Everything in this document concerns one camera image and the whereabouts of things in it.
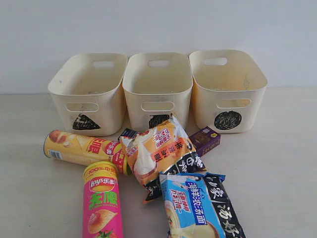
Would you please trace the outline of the orange instant noodle bag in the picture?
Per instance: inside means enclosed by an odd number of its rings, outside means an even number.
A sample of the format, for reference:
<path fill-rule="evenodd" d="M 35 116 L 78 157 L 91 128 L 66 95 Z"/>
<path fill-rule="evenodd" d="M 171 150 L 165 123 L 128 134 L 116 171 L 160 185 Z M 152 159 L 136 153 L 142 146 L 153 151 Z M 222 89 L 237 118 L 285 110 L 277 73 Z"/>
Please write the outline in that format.
<path fill-rule="evenodd" d="M 119 141 L 134 177 L 148 193 L 144 203 L 162 196 L 160 174 L 176 175 L 206 170 L 174 114 L 133 138 L 121 136 Z"/>

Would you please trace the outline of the white and blue small box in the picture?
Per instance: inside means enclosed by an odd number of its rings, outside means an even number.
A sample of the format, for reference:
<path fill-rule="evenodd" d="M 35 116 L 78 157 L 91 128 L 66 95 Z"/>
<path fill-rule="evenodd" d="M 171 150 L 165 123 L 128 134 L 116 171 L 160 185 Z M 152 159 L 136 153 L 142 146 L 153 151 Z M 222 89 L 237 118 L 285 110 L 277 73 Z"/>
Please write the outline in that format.
<path fill-rule="evenodd" d="M 137 132 L 137 131 L 134 131 L 134 130 L 129 129 L 129 128 L 125 128 L 125 129 L 123 130 L 123 132 L 119 135 L 118 141 L 120 140 L 121 137 L 127 137 L 127 138 L 130 138 L 130 139 L 133 139 L 133 138 L 135 138 L 138 134 L 139 134 L 139 132 Z"/>

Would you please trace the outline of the purple small box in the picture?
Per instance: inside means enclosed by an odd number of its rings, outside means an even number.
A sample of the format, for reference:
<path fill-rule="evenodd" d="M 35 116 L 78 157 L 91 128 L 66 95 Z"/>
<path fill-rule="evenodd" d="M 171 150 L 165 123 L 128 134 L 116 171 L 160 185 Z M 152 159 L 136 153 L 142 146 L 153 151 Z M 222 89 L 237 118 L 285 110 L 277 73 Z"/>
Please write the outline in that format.
<path fill-rule="evenodd" d="M 206 126 L 205 128 L 195 132 L 189 138 L 193 143 L 199 157 L 202 157 L 220 144 L 221 135 L 220 133 Z"/>

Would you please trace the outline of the blue instant noodle bag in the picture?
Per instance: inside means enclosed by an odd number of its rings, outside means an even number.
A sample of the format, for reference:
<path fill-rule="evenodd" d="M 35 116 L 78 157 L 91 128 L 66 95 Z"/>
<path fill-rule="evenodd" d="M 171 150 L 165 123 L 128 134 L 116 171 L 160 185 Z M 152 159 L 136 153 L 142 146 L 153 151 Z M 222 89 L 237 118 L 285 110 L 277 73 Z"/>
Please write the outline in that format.
<path fill-rule="evenodd" d="M 180 173 L 159 176 L 170 238 L 243 238 L 223 186 L 225 175 Z"/>

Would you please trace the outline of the cream bin square mark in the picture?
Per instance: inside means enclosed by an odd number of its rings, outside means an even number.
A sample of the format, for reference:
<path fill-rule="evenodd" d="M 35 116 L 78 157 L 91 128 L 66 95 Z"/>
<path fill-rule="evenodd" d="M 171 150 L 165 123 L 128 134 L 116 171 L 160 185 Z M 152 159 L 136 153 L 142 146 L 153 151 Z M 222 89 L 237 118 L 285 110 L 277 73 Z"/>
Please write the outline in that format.
<path fill-rule="evenodd" d="M 144 132 L 174 114 L 186 127 L 193 87 L 189 59 L 174 52 L 130 57 L 122 86 L 131 128 Z"/>

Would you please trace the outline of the cream bin triangle mark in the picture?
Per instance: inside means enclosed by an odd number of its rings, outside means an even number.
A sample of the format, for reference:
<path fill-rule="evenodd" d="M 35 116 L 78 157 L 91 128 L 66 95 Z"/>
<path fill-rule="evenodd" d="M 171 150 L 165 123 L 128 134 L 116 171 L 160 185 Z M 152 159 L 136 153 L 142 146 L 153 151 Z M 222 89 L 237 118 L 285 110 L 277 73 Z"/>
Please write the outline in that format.
<path fill-rule="evenodd" d="M 119 131 L 126 112 L 122 80 L 128 57 L 89 53 L 71 57 L 48 84 L 67 132 L 108 136 Z"/>

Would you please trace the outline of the cream bin circle mark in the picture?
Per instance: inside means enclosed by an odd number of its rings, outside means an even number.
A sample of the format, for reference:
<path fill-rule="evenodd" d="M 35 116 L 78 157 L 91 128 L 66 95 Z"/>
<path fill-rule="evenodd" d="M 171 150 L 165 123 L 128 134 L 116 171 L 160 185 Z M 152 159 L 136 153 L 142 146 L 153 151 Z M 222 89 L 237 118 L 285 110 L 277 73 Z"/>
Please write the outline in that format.
<path fill-rule="evenodd" d="M 268 80 L 254 60 L 238 50 L 205 50 L 189 55 L 192 107 L 198 128 L 220 133 L 250 130 Z"/>

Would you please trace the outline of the yellow Lay's chips can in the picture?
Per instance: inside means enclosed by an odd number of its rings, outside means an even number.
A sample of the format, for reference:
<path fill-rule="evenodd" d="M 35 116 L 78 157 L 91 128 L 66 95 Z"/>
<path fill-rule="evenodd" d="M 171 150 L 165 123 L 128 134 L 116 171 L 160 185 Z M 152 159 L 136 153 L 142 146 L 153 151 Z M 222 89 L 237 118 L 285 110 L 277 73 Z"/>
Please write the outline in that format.
<path fill-rule="evenodd" d="M 84 166 L 106 161 L 113 163 L 119 173 L 132 174 L 118 141 L 54 130 L 46 137 L 43 150 L 48 158 Z"/>

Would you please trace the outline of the pink Lay's chips can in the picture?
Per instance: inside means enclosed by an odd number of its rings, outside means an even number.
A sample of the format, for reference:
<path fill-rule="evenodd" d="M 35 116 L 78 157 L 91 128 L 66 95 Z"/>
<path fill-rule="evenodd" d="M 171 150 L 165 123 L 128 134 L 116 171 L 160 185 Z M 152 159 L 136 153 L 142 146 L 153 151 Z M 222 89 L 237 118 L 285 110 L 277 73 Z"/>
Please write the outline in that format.
<path fill-rule="evenodd" d="M 84 238 L 123 238 L 117 168 L 111 162 L 89 165 L 83 173 Z"/>

